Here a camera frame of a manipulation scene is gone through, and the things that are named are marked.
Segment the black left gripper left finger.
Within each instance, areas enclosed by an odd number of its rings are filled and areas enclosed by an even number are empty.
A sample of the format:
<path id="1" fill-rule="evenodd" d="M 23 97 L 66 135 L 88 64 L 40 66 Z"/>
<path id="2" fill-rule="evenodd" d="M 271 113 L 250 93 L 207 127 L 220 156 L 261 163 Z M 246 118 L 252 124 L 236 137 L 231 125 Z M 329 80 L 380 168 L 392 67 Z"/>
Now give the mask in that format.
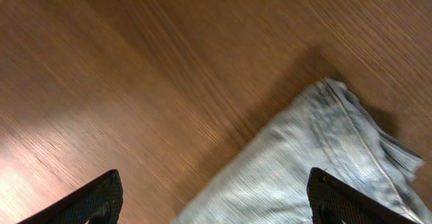
<path id="1" fill-rule="evenodd" d="M 119 172 L 112 169 L 20 224 L 116 224 L 123 193 Z"/>

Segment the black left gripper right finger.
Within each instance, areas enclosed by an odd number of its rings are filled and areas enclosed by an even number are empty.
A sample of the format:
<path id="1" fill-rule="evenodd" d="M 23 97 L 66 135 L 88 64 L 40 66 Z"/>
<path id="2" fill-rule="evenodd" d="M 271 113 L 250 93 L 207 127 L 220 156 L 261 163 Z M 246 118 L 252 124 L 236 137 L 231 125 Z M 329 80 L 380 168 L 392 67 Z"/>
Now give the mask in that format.
<path id="1" fill-rule="evenodd" d="M 310 170 L 307 196 L 314 224 L 414 224 L 317 167 Z"/>

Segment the light blue jeans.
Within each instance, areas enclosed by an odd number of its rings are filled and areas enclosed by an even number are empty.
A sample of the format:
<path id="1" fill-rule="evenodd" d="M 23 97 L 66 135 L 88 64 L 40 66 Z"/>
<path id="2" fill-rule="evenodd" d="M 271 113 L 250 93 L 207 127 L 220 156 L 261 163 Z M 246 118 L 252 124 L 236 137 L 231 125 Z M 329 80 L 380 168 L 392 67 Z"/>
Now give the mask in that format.
<path id="1" fill-rule="evenodd" d="M 346 85 L 309 86 L 176 218 L 177 223 L 310 223 L 310 171 L 325 170 L 390 210 L 430 223 L 411 188 L 422 158 L 386 134 Z"/>

